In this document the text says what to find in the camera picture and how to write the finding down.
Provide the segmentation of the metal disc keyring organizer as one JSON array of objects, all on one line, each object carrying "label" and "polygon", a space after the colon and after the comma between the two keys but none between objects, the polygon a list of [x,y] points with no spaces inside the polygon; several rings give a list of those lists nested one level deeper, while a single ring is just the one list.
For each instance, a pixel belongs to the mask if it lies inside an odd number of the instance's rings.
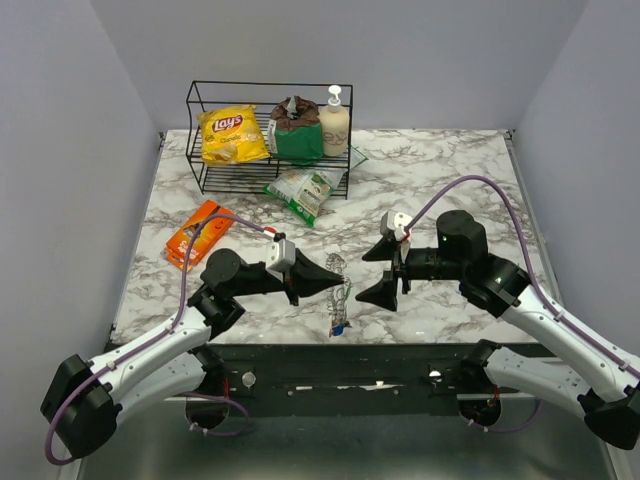
[{"label": "metal disc keyring organizer", "polygon": [[332,287],[327,293],[327,309],[331,319],[331,325],[349,324],[347,316],[347,301],[349,299],[352,284],[346,276],[347,262],[337,253],[331,253],[325,263],[325,269],[342,277],[343,282]]}]

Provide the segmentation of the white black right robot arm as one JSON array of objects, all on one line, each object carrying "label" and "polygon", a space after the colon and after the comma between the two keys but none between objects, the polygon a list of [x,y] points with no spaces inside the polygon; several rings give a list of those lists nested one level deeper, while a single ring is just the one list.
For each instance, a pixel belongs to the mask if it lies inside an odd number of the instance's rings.
[{"label": "white black right robot arm", "polygon": [[404,231],[410,220],[395,211],[383,216],[381,238],[363,259],[390,267],[357,301],[395,311],[397,295],[408,293],[414,280],[458,282],[469,303],[524,331],[562,361],[551,365],[481,340],[460,363],[467,389],[528,393],[578,415],[606,443],[633,449],[639,440],[639,380],[631,372],[636,356],[607,351],[604,339],[536,286],[532,275],[491,254],[485,228],[466,211],[437,218],[435,248],[411,247]]}]

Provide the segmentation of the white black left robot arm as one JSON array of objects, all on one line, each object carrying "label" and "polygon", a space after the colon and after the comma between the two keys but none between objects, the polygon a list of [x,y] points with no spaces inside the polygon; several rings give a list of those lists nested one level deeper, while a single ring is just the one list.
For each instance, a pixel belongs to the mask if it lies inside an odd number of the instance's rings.
[{"label": "white black left robot arm", "polygon": [[222,372],[203,352],[244,314],[237,297],[284,293],[296,306],[344,282],[287,240],[271,244],[257,263],[217,250],[200,279],[196,292],[183,295],[178,311],[159,326],[90,360],[72,355],[59,364],[40,407],[49,423],[44,449],[51,464],[92,454],[143,406],[176,394],[214,393]]}]

